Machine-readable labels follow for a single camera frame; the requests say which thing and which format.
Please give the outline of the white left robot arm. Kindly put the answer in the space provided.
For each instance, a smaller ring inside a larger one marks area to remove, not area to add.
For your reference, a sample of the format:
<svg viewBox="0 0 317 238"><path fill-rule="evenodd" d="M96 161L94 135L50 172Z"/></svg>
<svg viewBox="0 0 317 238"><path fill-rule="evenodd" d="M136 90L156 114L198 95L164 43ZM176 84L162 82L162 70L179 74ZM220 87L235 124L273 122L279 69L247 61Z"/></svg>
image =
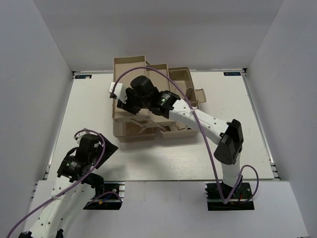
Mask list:
<svg viewBox="0 0 317 238"><path fill-rule="evenodd" d="M108 160L118 147L102 134L83 129L74 135L77 146L70 149L56 174L50 198L38 207L40 214L21 238L64 238L83 208L106 194L104 178L93 171Z"/></svg>

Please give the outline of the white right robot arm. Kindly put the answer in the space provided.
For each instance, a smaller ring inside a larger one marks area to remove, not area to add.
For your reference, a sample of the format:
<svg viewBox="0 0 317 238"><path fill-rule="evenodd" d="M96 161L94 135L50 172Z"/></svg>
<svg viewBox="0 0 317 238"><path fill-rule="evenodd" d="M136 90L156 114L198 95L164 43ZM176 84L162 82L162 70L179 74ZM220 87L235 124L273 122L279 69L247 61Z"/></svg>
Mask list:
<svg viewBox="0 0 317 238"><path fill-rule="evenodd" d="M220 120L190 107L178 95L168 90L159 91L143 75L133 79L130 87L113 82L109 92L117 100L117 107L126 112L135 115L141 109L148 109L154 115L182 123L204 134L217 145L213 156L221 162L224 193L231 198L241 193L240 153L244 138L238 120Z"/></svg>

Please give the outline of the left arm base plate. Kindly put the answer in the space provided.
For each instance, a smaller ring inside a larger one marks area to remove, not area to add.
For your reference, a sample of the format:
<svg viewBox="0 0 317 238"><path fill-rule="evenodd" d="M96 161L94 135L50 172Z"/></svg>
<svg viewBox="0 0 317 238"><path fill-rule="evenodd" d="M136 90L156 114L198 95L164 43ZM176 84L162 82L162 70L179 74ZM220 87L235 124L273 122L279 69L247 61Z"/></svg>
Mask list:
<svg viewBox="0 0 317 238"><path fill-rule="evenodd" d="M100 211L119 210L124 199L125 182L104 181L104 189L102 192L103 193L97 193L97 195L89 201L83 209Z"/></svg>

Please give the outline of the beige toolbox with clear lid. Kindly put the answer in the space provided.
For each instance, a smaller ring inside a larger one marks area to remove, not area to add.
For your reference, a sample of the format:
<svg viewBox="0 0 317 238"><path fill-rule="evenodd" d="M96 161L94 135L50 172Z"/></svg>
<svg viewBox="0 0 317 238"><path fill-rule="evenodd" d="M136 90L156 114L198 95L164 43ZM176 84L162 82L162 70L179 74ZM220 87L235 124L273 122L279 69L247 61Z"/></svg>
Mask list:
<svg viewBox="0 0 317 238"><path fill-rule="evenodd" d="M168 118L176 99L187 98L192 107L206 102L203 89L195 89L188 67L150 64L145 56L114 58L113 135L121 143L197 136L191 127Z"/></svg>

